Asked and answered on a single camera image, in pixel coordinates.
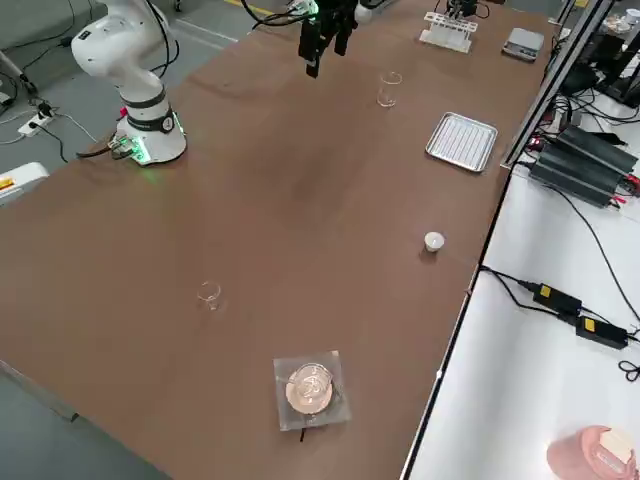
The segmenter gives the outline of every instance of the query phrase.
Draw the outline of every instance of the metal tray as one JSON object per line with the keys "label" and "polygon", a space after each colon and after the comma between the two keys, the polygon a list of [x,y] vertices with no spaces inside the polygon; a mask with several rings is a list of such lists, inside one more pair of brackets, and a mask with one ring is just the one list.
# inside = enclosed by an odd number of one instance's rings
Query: metal tray
{"label": "metal tray", "polygon": [[487,166],[497,136],[498,130],[491,125],[447,112],[433,132],[426,151],[458,167],[481,172]]}

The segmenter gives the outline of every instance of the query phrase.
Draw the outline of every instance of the metal frame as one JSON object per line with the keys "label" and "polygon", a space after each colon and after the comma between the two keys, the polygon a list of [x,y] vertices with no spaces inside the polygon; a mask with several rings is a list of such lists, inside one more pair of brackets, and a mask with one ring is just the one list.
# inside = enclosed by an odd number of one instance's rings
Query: metal frame
{"label": "metal frame", "polygon": [[560,85],[564,82],[569,70],[571,70],[571,67],[580,56],[591,35],[600,28],[613,3],[614,0],[591,0],[589,2],[578,24],[571,31],[564,47],[551,64],[547,76],[542,82],[538,96],[527,112],[518,133],[513,138],[503,165],[513,165],[520,158],[549,103],[558,93]]}
{"label": "metal frame", "polygon": [[564,25],[567,21],[567,18],[569,18],[569,15],[573,11],[573,7],[575,6],[575,4],[576,0],[565,0],[565,2],[562,4],[562,7],[560,8],[560,11],[558,12],[558,17],[549,19],[549,22],[555,23],[556,25]]}

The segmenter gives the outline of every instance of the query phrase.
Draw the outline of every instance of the brown tabletop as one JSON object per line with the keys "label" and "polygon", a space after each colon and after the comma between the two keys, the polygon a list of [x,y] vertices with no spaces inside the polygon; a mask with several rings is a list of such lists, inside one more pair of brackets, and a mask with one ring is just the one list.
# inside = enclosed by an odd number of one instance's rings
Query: brown tabletop
{"label": "brown tabletop", "polygon": [[[433,5],[390,7],[317,80],[289,33],[253,33],[173,91],[179,161],[76,161],[0,210],[0,357],[177,479],[397,478],[551,47],[497,5],[471,54],[420,44]],[[547,37],[533,65],[500,54],[515,26]],[[483,174],[425,155],[448,111],[499,130]],[[272,361],[334,349],[353,419],[299,443]]]}

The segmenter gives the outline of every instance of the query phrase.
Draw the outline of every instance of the pink cup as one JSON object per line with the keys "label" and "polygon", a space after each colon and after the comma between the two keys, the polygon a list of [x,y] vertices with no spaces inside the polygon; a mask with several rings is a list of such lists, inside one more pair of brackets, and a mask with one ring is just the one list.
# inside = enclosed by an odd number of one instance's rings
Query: pink cup
{"label": "pink cup", "polygon": [[583,428],[570,437],[557,440],[547,450],[553,473],[562,480],[634,480],[637,479],[636,454],[629,447],[630,458],[624,463],[600,442],[603,426]]}

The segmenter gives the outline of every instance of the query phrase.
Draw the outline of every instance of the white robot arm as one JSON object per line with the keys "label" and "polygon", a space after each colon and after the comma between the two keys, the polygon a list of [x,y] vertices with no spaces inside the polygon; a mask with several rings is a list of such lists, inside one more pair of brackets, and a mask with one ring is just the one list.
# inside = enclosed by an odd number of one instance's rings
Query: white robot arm
{"label": "white robot arm", "polygon": [[162,81],[140,67],[168,35],[167,21],[148,0],[102,2],[107,15],[75,36],[73,55],[85,72],[108,78],[118,89],[128,114],[119,121],[115,139],[127,145],[132,158],[141,165],[174,160],[186,149],[184,133]]}

